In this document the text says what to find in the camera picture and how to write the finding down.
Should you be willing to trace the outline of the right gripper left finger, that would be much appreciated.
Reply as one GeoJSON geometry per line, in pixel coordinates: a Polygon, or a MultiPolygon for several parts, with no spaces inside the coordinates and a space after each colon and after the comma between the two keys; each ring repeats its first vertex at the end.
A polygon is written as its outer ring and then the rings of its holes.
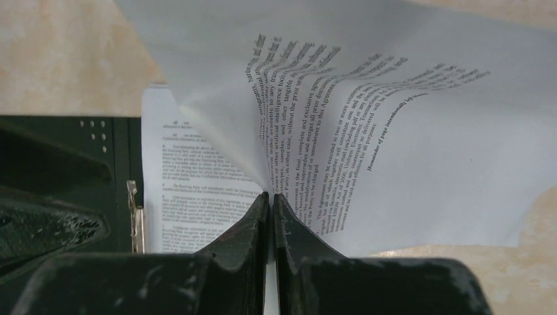
{"type": "Polygon", "coordinates": [[[262,314],[268,193],[195,253],[64,254],[33,274],[13,314],[262,314]]]}

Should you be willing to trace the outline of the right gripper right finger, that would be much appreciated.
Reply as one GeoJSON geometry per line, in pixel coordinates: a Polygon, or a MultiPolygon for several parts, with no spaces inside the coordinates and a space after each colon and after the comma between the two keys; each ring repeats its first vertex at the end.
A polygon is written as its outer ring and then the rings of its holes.
{"type": "Polygon", "coordinates": [[[476,276],[454,259],[348,258],[274,196],[281,314],[490,314],[476,276]]]}

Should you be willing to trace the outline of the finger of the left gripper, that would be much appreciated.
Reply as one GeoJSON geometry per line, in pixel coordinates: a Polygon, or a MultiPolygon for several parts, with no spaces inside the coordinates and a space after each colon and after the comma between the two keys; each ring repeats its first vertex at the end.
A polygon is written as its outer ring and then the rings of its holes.
{"type": "Polygon", "coordinates": [[[106,217],[90,209],[1,187],[1,265],[73,249],[109,235],[106,217]]]}

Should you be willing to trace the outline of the printed paper stack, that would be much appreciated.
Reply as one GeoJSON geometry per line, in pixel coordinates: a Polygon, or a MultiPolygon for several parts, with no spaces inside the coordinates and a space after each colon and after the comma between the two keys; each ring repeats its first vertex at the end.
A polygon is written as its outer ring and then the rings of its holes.
{"type": "Polygon", "coordinates": [[[141,154],[149,253],[205,247],[263,191],[194,129],[163,85],[143,91],[141,154]]]}

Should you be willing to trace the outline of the teal folder black inside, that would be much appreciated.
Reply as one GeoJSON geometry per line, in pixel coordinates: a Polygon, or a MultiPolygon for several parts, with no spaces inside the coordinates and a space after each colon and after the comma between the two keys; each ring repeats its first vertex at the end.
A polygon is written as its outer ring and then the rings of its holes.
{"type": "Polygon", "coordinates": [[[128,181],[142,184],[141,121],[130,117],[1,117],[1,187],[72,203],[106,217],[106,237],[1,265],[1,282],[67,251],[131,251],[128,181]]]}

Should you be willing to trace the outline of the single printed paper sheet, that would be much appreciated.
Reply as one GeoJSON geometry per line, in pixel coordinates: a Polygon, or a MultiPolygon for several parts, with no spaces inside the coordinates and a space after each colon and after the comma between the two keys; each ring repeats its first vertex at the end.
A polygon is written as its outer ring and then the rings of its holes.
{"type": "Polygon", "coordinates": [[[344,255],[515,247],[556,185],[556,34],[406,1],[118,1],[173,103],[344,255]]]}

